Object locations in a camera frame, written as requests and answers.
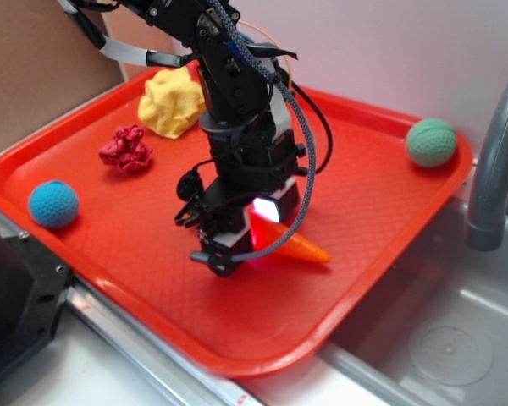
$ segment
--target sink basin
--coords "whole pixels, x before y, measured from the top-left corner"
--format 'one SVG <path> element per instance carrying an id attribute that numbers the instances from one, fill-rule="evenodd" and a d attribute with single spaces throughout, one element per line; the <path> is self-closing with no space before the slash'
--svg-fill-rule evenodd
<path id="1" fill-rule="evenodd" d="M 508 222 L 500 249 L 473 251 L 465 210 L 447 204 L 330 341 L 426 404 L 508 405 Z"/>

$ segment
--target green ball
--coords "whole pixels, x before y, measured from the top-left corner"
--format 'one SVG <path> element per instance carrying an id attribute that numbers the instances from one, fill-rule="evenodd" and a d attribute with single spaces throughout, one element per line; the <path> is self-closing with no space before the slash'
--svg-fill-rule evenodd
<path id="1" fill-rule="evenodd" d="M 456 152 L 456 131 L 437 118 L 414 124 L 406 135 L 406 152 L 420 167 L 439 167 Z"/>

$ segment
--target screw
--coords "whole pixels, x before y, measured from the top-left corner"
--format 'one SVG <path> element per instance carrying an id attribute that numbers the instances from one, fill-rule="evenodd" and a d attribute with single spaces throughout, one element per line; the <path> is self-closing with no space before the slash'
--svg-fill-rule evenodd
<path id="1" fill-rule="evenodd" d="M 205 244 L 209 244 L 209 236 L 203 228 L 197 231 L 197 237 Z"/>
<path id="2" fill-rule="evenodd" d="M 26 230 L 23 230 L 19 233 L 18 237 L 19 237 L 19 239 L 29 239 L 30 233 Z"/>

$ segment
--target carrot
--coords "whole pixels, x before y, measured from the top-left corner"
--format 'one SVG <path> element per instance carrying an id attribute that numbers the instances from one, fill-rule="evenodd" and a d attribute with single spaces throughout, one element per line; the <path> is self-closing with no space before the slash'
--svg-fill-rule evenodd
<path id="1" fill-rule="evenodd" d="M 289 230 L 284 224 L 266 220 L 254 211 L 250 212 L 250 219 L 253 243 L 256 250 L 267 248 Z M 326 250 L 298 233 L 292 235 L 274 253 L 317 263 L 327 263 L 331 260 L 331 256 Z"/>

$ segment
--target sink drain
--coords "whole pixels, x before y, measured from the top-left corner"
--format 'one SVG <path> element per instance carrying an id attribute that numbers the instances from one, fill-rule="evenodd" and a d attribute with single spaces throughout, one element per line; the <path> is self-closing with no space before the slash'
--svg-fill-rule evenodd
<path id="1" fill-rule="evenodd" d="M 408 339 L 412 363 L 428 378 L 451 386 L 479 381 L 493 365 L 485 334 L 456 318 L 425 321 Z"/>

